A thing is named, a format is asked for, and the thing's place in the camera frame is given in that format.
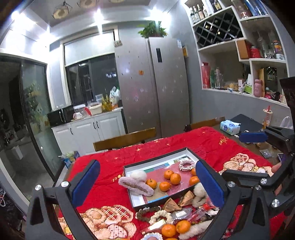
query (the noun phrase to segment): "black microwave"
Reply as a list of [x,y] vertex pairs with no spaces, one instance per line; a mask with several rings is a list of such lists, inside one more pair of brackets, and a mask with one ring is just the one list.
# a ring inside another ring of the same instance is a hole
[[75,113],[73,105],[66,108],[56,110],[54,112],[48,113],[47,117],[51,127],[56,127],[65,123],[70,122],[73,119],[73,114]]

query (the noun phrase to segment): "human hand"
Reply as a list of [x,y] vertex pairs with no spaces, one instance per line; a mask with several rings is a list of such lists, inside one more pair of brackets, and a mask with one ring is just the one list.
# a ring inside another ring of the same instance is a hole
[[[282,163],[278,163],[278,164],[276,164],[275,166],[273,166],[272,168],[271,168],[271,171],[273,172],[273,173],[275,173],[280,167],[282,166]],[[282,186],[282,184],[275,190],[275,195],[278,195],[279,194],[279,192],[282,190],[282,188],[283,188],[283,186]]]

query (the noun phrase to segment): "silver screw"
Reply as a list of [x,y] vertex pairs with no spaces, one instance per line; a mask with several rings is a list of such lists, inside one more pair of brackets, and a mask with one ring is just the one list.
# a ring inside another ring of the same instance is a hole
[[68,181],[64,181],[60,184],[62,187],[67,187],[69,185]]
[[262,187],[260,185],[256,185],[255,188],[256,188],[256,190],[261,190],[262,189]]
[[278,207],[280,205],[280,201],[278,199],[274,199],[271,204],[273,207]]
[[263,184],[263,185],[266,184],[266,183],[267,183],[267,179],[266,179],[266,178],[262,178],[262,179],[260,180],[260,183]]
[[42,186],[40,184],[38,184],[36,187],[35,187],[35,190],[40,190],[42,188]]
[[229,187],[235,187],[236,186],[236,184],[234,182],[232,182],[232,181],[227,182],[227,185]]

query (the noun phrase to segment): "tissue pack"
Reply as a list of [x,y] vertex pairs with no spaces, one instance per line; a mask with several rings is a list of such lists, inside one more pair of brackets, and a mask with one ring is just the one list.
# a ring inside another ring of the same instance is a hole
[[240,132],[240,123],[225,120],[220,123],[220,129],[227,132],[230,135],[235,135]]

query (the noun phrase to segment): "silver refrigerator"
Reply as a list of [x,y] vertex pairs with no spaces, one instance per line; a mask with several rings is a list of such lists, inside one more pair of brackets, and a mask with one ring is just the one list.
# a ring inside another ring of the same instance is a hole
[[182,47],[174,38],[137,38],[115,48],[128,132],[155,127],[157,138],[190,123]]

